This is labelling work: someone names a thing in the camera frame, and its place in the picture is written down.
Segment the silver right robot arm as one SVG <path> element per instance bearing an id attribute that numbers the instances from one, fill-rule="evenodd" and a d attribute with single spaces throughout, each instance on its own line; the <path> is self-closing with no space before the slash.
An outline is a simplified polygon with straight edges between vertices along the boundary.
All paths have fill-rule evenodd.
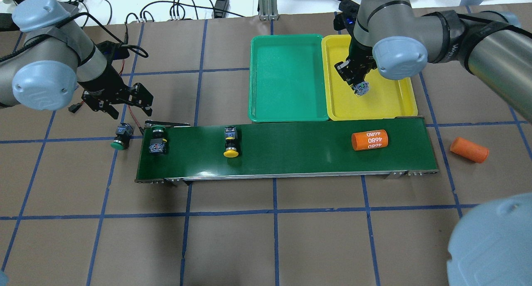
<path id="1" fill-rule="evenodd" d="M 351 44 L 340 77 L 358 91 L 371 70 L 401 80 L 427 63 L 458 61 L 531 121 L 531 33 L 512 13 L 454 10 L 416 17 L 410 0 L 341 0 L 336 30 Z M 472 208 L 448 244 L 450 286 L 530 286 L 531 193 Z"/>

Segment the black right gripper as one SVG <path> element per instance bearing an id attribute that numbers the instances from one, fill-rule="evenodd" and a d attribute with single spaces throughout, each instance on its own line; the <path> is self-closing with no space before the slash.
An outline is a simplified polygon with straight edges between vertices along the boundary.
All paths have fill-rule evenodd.
<path id="1" fill-rule="evenodd" d="M 350 45 L 347 59 L 335 64 L 336 72 L 356 96 L 360 96 L 360 83 L 363 83 L 365 76 L 376 68 L 372 48 L 364 45 Z"/>

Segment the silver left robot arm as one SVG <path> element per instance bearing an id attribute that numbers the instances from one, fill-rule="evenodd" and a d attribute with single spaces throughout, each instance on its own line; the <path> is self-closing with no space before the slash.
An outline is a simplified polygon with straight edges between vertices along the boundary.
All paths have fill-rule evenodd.
<path id="1" fill-rule="evenodd" d="M 21 48 L 1 58 L 1 107 L 18 104 L 34 110 L 66 107 L 77 86 L 93 111 L 118 118 L 116 104 L 152 115 L 153 95 L 143 84 L 126 85 L 112 66 L 131 52 L 148 57 L 139 46 L 116 38 L 96 44 L 76 23 L 76 9 L 57 0 L 24 0 L 12 13 L 25 33 Z"/>

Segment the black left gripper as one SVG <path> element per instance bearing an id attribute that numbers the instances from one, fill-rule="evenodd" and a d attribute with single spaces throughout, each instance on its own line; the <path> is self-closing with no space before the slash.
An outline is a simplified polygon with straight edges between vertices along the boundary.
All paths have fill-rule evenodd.
<path id="1" fill-rule="evenodd" d="M 116 120 L 120 112 L 112 104 L 127 104 L 152 116 L 152 93 L 142 83 L 128 87 L 110 63 L 98 77 L 80 81 L 79 85 L 84 89 L 82 100 L 93 111 L 103 111 Z"/>

